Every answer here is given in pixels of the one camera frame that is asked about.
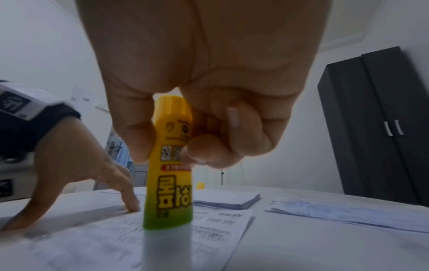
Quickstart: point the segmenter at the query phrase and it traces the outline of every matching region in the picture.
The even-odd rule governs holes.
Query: white table
[[[324,270],[429,270],[429,234],[407,233],[376,227],[349,225],[335,221],[268,213],[263,210],[275,196],[335,202],[367,202],[423,208],[353,196],[262,187],[223,186],[219,189],[259,191],[262,199],[251,209],[255,219],[230,259],[226,271],[324,271]],[[0,204],[0,225],[18,212],[27,200]],[[61,227],[78,222],[85,211],[121,204],[120,196],[99,191],[61,195],[34,227]],[[22,233],[2,235],[0,253],[22,237]]]

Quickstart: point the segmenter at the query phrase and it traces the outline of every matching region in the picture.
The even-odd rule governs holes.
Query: finger
[[[109,163],[102,170],[100,176],[94,178],[97,182],[107,184],[111,189],[121,193],[122,201],[130,212],[140,211],[140,201],[134,194],[134,186],[128,170],[120,165]]]
[[[242,158],[212,133],[192,139],[181,151],[181,162],[186,166],[206,164],[213,168],[223,168],[234,165]]]
[[[228,139],[231,148],[242,156],[271,151],[280,140],[287,119],[262,121],[258,111],[240,101],[227,108]]]
[[[103,75],[107,100],[115,131],[124,140],[136,164],[144,163],[155,143],[155,128],[151,121],[154,102],[152,94],[132,89]]]
[[[2,231],[22,229],[41,218],[64,189],[63,182],[47,182],[39,179],[27,206],[4,225]]]

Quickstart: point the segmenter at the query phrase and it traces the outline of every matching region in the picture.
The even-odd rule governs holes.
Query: wardrobe door
[[[362,55],[421,204],[429,206],[429,97],[399,47]]]
[[[345,194],[417,203],[361,58],[327,65],[318,89]]]

